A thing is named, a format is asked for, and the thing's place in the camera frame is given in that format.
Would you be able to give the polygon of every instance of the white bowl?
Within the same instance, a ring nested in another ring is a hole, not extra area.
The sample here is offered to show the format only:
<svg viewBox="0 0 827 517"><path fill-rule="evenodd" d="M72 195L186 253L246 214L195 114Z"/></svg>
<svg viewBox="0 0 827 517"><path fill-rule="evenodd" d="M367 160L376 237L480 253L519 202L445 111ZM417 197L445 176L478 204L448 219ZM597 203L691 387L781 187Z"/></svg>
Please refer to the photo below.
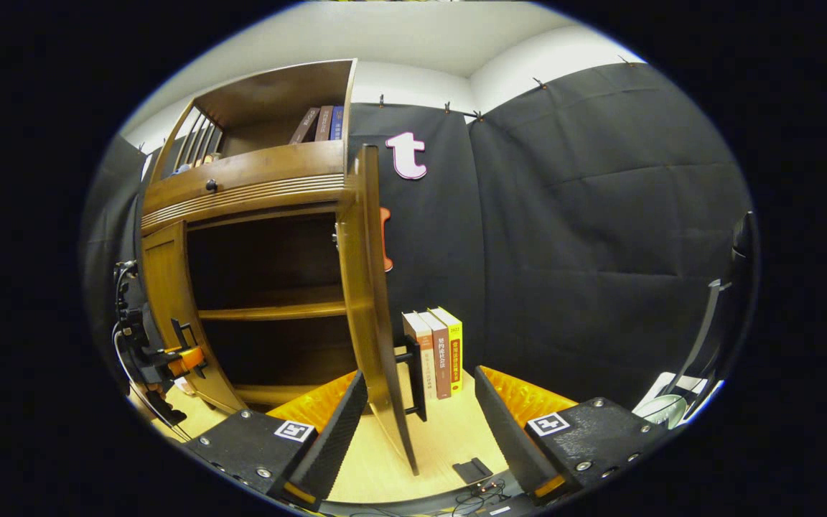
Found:
<svg viewBox="0 0 827 517"><path fill-rule="evenodd" d="M634 415L642 416L643 419L654 424L666 422L666 426L672 429L685 416L687 404L685 399L679 395L657 396L646 404L637 408Z"/></svg>

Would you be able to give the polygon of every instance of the orange book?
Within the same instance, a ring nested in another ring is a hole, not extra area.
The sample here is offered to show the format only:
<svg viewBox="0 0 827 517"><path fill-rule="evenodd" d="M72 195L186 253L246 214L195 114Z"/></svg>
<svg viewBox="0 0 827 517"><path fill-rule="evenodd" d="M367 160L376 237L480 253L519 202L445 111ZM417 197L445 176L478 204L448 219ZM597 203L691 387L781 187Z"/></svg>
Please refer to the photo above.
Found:
<svg viewBox="0 0 827 517"><path fill-rule="evenodd" d="M416 313L401 313L404 334L413 337L420 345L420 364L423 372L423 395L426 400L436 399L436 360L433 357L433 330Z"/></svg>
<svg viewBox="0 0 827 517"><path fill-rule="evenodd" d="M452 396L452 358L449 352L449 328L434 315L417 313L433 331L433 356L436 363L436 398Z"/></svg>
<svg viewBox="0 0 827 517"><path fill-rule="evenodd" d="M442 307L429 309L439 321L449 328L449 359L452 364L451 382L452 395L462 392L464 387L462 380L462 364L464 363L464 338L462 338L462 321Z"/></svg>

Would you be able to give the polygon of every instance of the black fabric backdrop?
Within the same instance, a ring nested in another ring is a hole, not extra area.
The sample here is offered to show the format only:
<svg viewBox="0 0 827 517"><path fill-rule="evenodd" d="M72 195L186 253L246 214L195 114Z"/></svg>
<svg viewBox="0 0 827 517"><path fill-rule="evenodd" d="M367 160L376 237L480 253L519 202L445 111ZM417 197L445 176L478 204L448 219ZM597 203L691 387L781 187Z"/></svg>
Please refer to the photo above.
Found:
<svg viewBox="0 0 827 517"><path fill-rule="evenodd" d="M405 131L424 143L416 163L419 180L394 170L394 150L385 145ZM385 252L394 261L386 275L395 343L403 337L401 313L440 305L463 323L464 365L482 361L485 341L485 272L477 177L468 128L462 115L419 106L379 108L353 104L349 164L363 144L378 145L378 195L391 211L385 223Z"/></svg>
<svg viewBox="0 0 827 517"><path fill-rule="evenodd" d="M633 408L685 360L751 200L721 135L649 65L547 85L469 125L486 364Z"/></svg>
<svg viewBox="0 0 827 517"><path fill-rule="evenodd" d="M141 217L141 194L145 186L141 182L141 171L145 159L145 154L119 136L108 145L88 190L78 250L92 339L124 393L128 393L129 381L119 365L111 338L117 322L113 265L137 259L139 250L134 246L139 246L139 225L136 220ZM145 301L140 281L131 281L125 294L131 307Z"/></svg>

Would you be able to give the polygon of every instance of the blue book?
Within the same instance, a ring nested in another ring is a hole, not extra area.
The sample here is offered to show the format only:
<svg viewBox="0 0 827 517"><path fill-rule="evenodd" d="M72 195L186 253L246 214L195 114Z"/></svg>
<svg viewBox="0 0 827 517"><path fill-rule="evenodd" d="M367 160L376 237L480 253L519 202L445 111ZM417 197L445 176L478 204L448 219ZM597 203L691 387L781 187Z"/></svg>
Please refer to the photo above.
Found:
<svg viewBox="0 0 827 517"><path fill-rule="evenodd" d="M344 107L335 106L334 114L331 115L331 140L340 140L342 138L342 129L344 128Z"/></svg>

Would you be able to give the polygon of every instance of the ceiling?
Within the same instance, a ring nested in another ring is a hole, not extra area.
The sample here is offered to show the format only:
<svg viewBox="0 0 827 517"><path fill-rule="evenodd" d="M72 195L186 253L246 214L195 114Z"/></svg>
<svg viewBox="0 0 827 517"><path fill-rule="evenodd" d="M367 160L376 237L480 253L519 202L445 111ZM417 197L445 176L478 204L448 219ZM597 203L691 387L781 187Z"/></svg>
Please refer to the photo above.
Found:
<svg viewBox="0 0 827 517"><path fill-rule="evenodd" d="M571 25L577 22L530 2L306 2L243 30L175 73L121 133L182 98L271 68L358 58L468 78L516 43ZM328 33L326 43L310 37L319 32Z"/></svg>

